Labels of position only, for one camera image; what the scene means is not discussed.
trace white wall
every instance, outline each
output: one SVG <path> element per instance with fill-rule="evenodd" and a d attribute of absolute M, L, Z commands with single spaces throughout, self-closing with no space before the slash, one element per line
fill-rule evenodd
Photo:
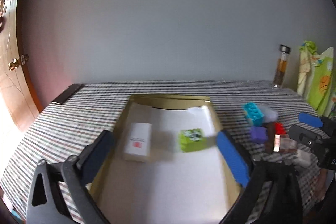
<path fill-rule="evenodd" d="M 23 36 L 43 105 L 72 82 L 272 80 L 278 45 L 335 42 L 331 0 L 25 0 Z"/>

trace bottle cap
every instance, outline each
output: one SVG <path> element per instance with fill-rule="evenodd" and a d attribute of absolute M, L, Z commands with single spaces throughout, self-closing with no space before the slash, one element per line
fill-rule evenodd
<path fill-rule="evenodd" d="M 286 45 L 281 44 L 280 47 L 279 47 L 279 50 L 280 50 L 280 52 L 285 52 L 287 54 L 291 53 L 291 48 L 287 47 Z"/>

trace door handle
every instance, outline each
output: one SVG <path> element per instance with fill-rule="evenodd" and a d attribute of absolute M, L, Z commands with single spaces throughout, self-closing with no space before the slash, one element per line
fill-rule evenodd
<path fill-rule="evenodd" d="M 18 69 L 20 66 L 24 65 L 26 62 L 29 61 L 28 54 L 22 54 L 20 59 L 14 58 L 12 62 L 8 64 L 8 68 L 10 71 Z"/>

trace green block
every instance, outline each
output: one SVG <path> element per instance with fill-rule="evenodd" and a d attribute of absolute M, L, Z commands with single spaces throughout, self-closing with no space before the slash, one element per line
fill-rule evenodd
<path fill-rule="evenodd" d="M 181 130 L 178 138 L 183 152 L 199 151 L 206 148 L 206 139 L 200 128 Z"/>

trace small box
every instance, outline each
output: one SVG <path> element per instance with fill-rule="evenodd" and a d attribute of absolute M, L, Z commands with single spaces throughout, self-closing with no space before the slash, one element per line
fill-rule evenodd
<path fill-rule="evenodd" d="M 268 140 L 266 128 L 264 127 L 251 127 L 250 134 L 253 143 L 263 144 Z"/>
<path fill-rule="evenodd" d="M 180 147 L 183 152 L 199 151 L 206 148 L 206 140 L 200 128 L 181 130 L 179 134 Z"/>
<path fill-rule="evenodd" d="M 310 153 L 298 149 L 293 163 L 303 168 L 308 168 L 311 165 Z"/>
<path fill-rule="evenodd" d="M 152 124 L 131 124 L 124 149 L 125 160 L 147 161 L 150 155 Z"/>
<path fill-rule="evenodd" d="M 292 153 L 297 150 L 297 142 L 288 137 L 287 134 L 274 136 L 274 152 Z"/>

